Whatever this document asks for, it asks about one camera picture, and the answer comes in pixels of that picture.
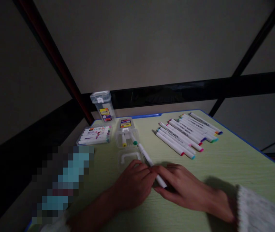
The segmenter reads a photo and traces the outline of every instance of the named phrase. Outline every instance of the light green desk surface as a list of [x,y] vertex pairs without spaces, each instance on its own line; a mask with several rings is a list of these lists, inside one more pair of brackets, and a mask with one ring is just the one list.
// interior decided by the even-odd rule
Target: light green desk surface
[[[194,160],[179,156],[154,135],[158,123],[178,118],[183,113],[194,112],[223,131],[215,143],[205,141],[204,151]],[[232,185],[240,184],[254,190],[275,203],[275,163],[251,147],[228,129],[200,110],[164,113],[159,117],[133,119],[139,139],[155,164],[178,163],[186,167],[198,179],[205,181],[210,176]],[[89,174],[84,175],[79,197],[68,209],[77,212],[109,188],[119,177],[117,158],[119,149],[112,136],[110,143],[95,145],[94,162]],[[208,216],[182,208],[163,199],[154,190],[145,202],[134,210],[117,215],[103,231],[214,231]]]

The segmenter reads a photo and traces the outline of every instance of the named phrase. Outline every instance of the clear plastic box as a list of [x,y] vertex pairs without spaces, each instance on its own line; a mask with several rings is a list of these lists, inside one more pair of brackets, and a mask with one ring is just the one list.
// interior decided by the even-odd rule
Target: clear plastic box
[[111,141],[112,126],[97,124],[85,127],[76,141],[77,146],[91,146]]
[[117,124],[115,132],[116,145],[121,150],[118,152],[118,170],[123,172],[132,160],[141,160],[143,155],[137,147],[139,143],[138,130],[134,127],[131,117],[122,118]]
[[118,148],[131,148],[139,143],[138,130],[131,117],[119,120],[115,138]]
[[115,121],[116,116],[110,91],[94,92],[90,95],[90,99],[95,104],[103,122]]

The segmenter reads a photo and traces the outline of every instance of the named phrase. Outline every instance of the yellow label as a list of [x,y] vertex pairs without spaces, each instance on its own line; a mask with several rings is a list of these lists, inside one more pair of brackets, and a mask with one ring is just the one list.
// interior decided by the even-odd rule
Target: yellow label
[[102,118],[103,118],[104,121],[111,121],[112,120],[112,117],[109,113],[108,108],[100,109],[100,113],[101,113]]
[[130,126],[131,126],[131,120],[130,119],[121,120],[120,128],[130,127]]

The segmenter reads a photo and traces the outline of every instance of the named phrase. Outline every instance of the white knit sleeve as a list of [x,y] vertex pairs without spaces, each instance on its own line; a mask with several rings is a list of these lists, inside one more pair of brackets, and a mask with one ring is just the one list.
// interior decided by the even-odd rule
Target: white knit sleeve
[[237,194],[239,232],[275,231],[275,204],[239,186]]

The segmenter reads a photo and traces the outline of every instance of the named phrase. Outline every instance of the sleeve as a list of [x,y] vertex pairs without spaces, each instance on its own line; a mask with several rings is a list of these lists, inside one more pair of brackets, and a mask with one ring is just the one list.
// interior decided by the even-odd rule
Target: sleeve
[[70,232],[70,227],[66,224],[67,212],[65,211],[53,224],[45,225],[40,232]]
[[252,190],[238,186],[239,232],[275,231],[275,204]]

